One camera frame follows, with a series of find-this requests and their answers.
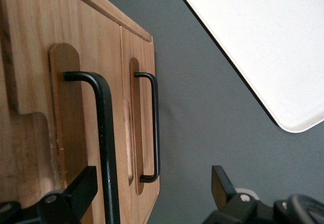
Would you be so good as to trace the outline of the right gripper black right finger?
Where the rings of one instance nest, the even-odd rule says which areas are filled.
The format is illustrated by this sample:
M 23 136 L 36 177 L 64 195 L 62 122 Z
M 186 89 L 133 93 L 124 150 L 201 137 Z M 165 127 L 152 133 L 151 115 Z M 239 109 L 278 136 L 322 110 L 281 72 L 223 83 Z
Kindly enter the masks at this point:
M 257 214 L 257 201 L 234 188 L 222 166 L 212 167 L 211 189 L 217 210 L 204 223 L 249 223 Z

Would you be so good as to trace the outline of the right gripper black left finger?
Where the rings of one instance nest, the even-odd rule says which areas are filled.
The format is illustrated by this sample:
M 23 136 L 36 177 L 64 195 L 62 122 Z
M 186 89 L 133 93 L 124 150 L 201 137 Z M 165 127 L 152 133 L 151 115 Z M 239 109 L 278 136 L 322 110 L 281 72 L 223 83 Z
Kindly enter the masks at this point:
M 87 166 L 62 193 L 49 194 L 38 202 L 39 222 L 80 223 L 97 191 L 97 169 Z

